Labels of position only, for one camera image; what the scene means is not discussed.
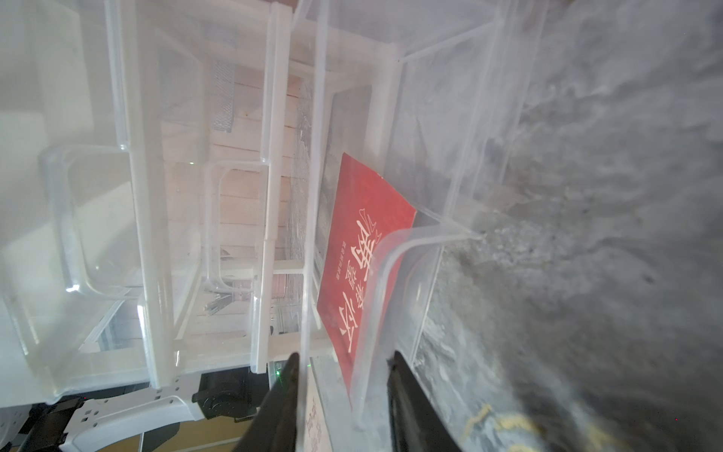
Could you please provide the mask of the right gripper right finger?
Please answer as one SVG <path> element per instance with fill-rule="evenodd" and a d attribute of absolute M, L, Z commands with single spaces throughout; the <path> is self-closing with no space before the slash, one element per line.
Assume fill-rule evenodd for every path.
<path fill-rule="evenodd" d="M 461 452 L 404 356 L 396 351 L 388 365 L 387 393 L 393 451 Z"/>

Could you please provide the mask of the red postcard gold characters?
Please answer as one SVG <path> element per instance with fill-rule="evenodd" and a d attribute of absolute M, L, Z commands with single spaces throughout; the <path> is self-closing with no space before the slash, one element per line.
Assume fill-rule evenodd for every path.
<path fill-rule="evenodd" d="M 373 253 L 387 235 L 412 228 L 416 214 L 382 176 L 343 154 L 317 312 L 347 388 L 361 341 Z"/>

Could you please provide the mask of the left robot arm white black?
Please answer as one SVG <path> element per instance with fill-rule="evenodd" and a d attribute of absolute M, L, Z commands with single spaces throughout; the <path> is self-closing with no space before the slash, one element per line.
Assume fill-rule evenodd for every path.
<path fill-rule="evenodd" d="M 185 422 L 254 418 L 269 392 L 267 374 L 246 367 L 176 378 L 154 389 L 130 385 L 1 411 L 1 449 L 98 451 L 139 435 L 153 451 Z"/>

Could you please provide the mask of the beige postcard red characters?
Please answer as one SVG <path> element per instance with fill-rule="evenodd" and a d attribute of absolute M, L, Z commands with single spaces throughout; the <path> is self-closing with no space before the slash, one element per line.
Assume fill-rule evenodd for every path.
<path fill-rule="evenodd" d="M 308 365 L 304 452 L 333 452 L 312 365 Z"/>

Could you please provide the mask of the white plastic drawer organizer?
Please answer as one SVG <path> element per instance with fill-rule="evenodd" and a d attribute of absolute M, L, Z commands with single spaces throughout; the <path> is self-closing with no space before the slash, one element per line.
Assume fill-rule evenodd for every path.
<path fill-rule="evenodd" d="M 284 86 L 369 81 L 448 3 L 1 5 L 1 404 L 258 367 L 282 245 Z"/>

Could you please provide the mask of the clear plastic drawer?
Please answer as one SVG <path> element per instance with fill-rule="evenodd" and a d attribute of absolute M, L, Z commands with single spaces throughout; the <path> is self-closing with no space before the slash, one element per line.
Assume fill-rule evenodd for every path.
<path fill-rule="evenodd" d="M 220 295 L 212 311 L 231 303 L 242 336 L 245 365 L 254 373 L 280 361 L 274 301 L 287 275 L 301 275 L 299 259 L 284 259 L 292 207 L 289 85 L 301 76 L 292 60 L 294 11 L 280 3 L 231 4 L 228 16 L 240 37 L 216 54 L 230 62 L 231 129 L 211 135 L 204 167 L 204 287 Z"/>
<path fill-rule="evenodd" d="M 444 246 L 477 238 L 508 163 L 544 1 L 302 1 L 321 180 L 314 313 L 354 426 L 384 419 L 387 361 L 414 356 Z"/>
<path fill-rule="evenodd" d="M 208 132 L 162 137 L 154 32 L 188 1 L 1 5 L 1 401 L 195 369 Z"/>

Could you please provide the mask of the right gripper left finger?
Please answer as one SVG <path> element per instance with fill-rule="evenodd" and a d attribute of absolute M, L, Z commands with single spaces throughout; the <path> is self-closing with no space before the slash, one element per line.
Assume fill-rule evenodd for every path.
<path fill-rule="evenodd" d="M 296 450 L 299 368 L 299 354 L 292 353 L 233 452 Z"/>

